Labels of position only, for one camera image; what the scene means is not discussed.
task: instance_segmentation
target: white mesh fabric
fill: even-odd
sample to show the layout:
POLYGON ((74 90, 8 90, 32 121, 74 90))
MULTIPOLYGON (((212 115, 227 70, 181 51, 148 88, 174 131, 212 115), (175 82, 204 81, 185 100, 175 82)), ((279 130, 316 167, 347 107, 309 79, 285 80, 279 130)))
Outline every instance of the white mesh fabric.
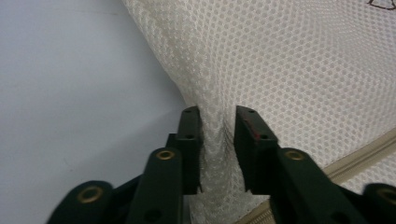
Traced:
POLYGON ((371 183, 396 186, 396 153, 355 175, 341 186, 362 194, 364 186, 371 183))
POLYGON ((236 105, 258 110, 282 147, 322 167, 396 126, 395 10, 362 0, 123 1, 187 104, 201 110, 196 223, 231 223, 264 200, 243 192, 236 105))

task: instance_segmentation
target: beige zipper tape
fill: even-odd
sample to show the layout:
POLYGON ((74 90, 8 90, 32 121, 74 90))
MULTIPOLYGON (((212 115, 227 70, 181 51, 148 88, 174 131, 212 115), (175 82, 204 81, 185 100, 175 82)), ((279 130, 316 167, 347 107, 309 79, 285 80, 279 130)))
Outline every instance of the beige zipper tape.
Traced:
MULTIPOLYGON (((396 152, 396 128, 369 145, 349 154, 323 169, 336 184, 341 184, 361 171, 396 152)), ((275 223, 268 201, 263 202, 235 224, 275 223)))

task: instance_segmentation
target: gray surface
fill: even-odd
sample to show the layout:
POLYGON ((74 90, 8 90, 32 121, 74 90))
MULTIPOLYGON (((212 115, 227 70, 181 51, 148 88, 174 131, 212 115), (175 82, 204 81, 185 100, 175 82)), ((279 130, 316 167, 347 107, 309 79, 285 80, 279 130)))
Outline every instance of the gray surface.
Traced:
POLYGON ((0 1, 0 223, 139 175, 182 108, 121 0, 0 1))

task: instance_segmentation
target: metal bolt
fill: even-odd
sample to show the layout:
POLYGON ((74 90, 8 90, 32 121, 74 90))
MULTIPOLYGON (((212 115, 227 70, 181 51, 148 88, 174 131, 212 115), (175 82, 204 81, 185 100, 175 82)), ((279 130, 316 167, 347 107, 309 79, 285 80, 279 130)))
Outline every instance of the metal bolt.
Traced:
POLYGON ((167 160, 170 160, 170 159, 174 158, 175 157, 175 153, 173 151, 164 150, 164 151, 161 151, 161 152, 157 153, 156 156, 157 156, 158 159, 160 159, 162 161, 167 161, 167 160))

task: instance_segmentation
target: brass grommet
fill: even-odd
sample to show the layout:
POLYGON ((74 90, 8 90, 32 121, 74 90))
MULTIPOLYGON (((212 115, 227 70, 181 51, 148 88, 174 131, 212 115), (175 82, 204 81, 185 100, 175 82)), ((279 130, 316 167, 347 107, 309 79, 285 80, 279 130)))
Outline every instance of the brass grommet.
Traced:
POLYGON ((304 155, 301 152, 298 152, 298 151, 287 151, 285 153, 285 155, 289 159, 294 160, 294 161, 301 161, 301 160, 304 159, 304 155))
POLYGON ((396 205, 396 191, 393 189, 378 189, 376 193, 385 201, 396 205))
POLYGON ((101 188, 97 186, 89 186, 78 194, 77 199, 81 203, 93 203, 102 197, 102 194, 103 190, 101 188))
POLYGON ((164 150, 164 151, 157 153, 156 156, 158 159, 160 159, 162 161, 167 161, 167 160, 170 160, 175 157, 175 152, 169 151, 169 150, 164 150))

